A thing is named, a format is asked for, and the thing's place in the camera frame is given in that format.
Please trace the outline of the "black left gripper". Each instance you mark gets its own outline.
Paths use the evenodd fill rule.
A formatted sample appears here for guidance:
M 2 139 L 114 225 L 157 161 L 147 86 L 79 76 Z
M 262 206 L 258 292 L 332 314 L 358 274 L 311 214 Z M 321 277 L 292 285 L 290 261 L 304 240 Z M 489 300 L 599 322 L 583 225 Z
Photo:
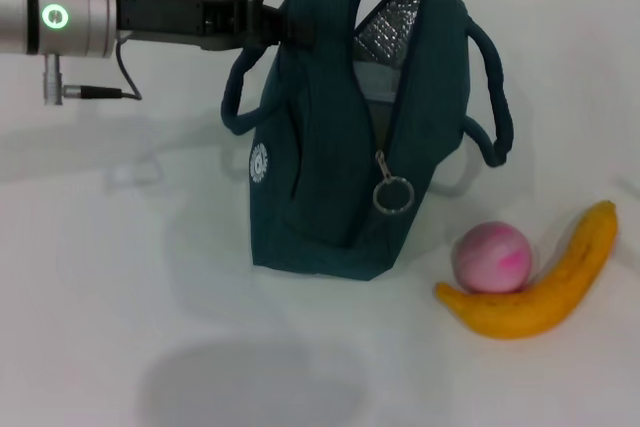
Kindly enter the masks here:
M 264 0 L 116 0 L 117 28 L 139 41 L 208 51 L 279 44 L 312 47 L 315 30 L 283 19 Z M 242 22 L 264 22 L 245 39 Z

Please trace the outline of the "dark teal insulated lunch bag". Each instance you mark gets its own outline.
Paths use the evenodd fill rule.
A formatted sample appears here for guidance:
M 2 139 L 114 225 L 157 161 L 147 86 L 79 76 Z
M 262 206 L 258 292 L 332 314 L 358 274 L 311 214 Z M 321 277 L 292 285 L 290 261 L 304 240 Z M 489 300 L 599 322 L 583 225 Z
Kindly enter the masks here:
M 242 50 L 221 105 L 254 135 L 249 160 L 252 260 L 302 274 L 370 280 L 391 269 L 437 166 L 473 139 L 505 163 L 514 129 L 499 54 L 462 0 L 284 0 L 315 29 L 312 47 L 280 44 L 260 104 L 241 113 Z M 399 69 L 392 104 L 367 101 L 353 64 Z

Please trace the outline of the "pink peach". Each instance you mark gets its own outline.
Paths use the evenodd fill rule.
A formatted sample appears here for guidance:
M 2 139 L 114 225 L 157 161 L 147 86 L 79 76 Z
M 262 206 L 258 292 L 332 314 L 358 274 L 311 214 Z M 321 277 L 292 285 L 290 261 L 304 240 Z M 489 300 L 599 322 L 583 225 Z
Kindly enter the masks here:
M 529 241 L 510 224 L 479 224 L 455 244 L 453 271 L 458 284 L 476 293 L 512 293 L 527 282 L 533 266 Z

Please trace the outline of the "yellow banana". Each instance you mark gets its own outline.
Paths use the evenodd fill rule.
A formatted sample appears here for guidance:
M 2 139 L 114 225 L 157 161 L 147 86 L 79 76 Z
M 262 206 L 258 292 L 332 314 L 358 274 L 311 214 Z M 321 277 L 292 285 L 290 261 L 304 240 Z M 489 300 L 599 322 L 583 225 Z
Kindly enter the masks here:
M 435 297 L 471 331 L 500 340 L 545 333 L 577 308 L 606 265 L 616 242 L 616 205 L 592 205 L 577 223 L 566 250 L 532 287 L 509 294 L 464 293 L 445 282 Z

